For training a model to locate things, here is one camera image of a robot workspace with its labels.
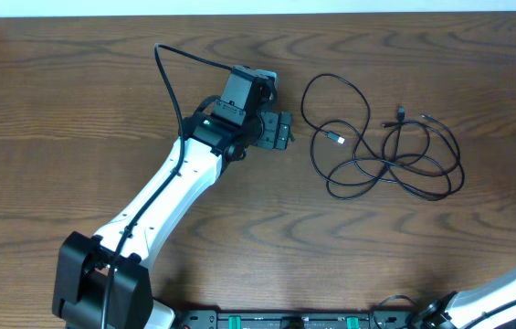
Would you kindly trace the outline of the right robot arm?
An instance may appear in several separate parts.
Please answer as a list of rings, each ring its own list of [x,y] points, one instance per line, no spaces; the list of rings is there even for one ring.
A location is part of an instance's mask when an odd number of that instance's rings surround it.
[[[452,292],[412,320],[413,328],[497,328],[516,320],[516,268],[474,290]]]

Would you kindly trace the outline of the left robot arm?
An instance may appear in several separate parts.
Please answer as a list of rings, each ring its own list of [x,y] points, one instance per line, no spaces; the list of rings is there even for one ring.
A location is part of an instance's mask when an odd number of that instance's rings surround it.
[[[247,148],[283,150],[291,116],[274,112],[276,73],[235,66],[221,95],[184,118],[162,167],[133,201],[92,236],[72,232],[58,253],[52,312],[68,328],[170,328],[150,272],[188,208]]]

